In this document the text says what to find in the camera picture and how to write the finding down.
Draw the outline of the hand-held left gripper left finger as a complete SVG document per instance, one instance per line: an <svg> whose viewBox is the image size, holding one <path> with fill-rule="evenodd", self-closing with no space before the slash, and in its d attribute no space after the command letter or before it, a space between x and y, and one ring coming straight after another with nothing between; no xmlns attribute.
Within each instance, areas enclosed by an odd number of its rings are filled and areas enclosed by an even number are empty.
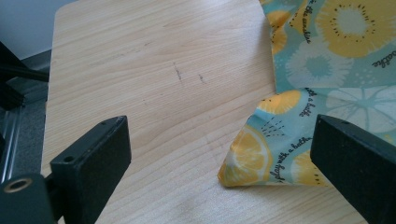
<svg viewBox="0 0 396 224"><path fill-rule="evenodd" d="M54 217L94 224L132 160L128 120L106 119L50 162Z"/></svg>

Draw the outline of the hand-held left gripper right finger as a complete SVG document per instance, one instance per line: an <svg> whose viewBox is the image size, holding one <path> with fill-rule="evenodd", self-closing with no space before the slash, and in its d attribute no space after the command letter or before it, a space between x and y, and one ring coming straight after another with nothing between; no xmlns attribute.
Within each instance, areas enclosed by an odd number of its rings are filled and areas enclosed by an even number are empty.
<svg viewBox="0 0 396 224"><path fill-rule="evenodd" d="M396 224L396 146L319 115L310 158L369 224Z"/></svg>

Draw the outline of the lemon print cloth bag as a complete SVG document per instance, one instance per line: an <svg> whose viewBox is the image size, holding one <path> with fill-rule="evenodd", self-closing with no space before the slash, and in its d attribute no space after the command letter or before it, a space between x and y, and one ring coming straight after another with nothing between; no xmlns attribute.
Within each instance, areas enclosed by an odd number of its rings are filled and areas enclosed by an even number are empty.
<svg viewBox="0 0 396 224"><path fill-rule="evenodd" d="M310 159L319 114L396 145L396 0L260 0L276 92L231 143L224 187L330 183Z"/></svg>

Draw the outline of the black metal stand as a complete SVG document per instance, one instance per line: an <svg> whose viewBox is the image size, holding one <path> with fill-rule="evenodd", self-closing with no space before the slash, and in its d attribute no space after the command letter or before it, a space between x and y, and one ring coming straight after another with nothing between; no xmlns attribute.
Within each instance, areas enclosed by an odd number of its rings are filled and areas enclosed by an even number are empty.
<svg viewBox="0 0 396 224"><path fill-rule="evenodd" d="M24 96L7 84L15 77L48 82L50 73L28 68L0 41L0 107L5 110L23 105Z"/></svg>

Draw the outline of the aluminium floor rail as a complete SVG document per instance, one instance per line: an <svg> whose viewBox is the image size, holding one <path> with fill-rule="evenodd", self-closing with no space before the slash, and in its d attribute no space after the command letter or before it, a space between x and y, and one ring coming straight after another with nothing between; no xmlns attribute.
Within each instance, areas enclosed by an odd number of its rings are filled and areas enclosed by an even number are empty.
<svg viewBox="0 0 396 224"><path fill-rule="evenodd" d="M18 148L19 133L21 130L22 107L14 108L5 113L4 129L2 132L5 138L5 150L0 160L0 183L12 177L15 156Z"/></svg>

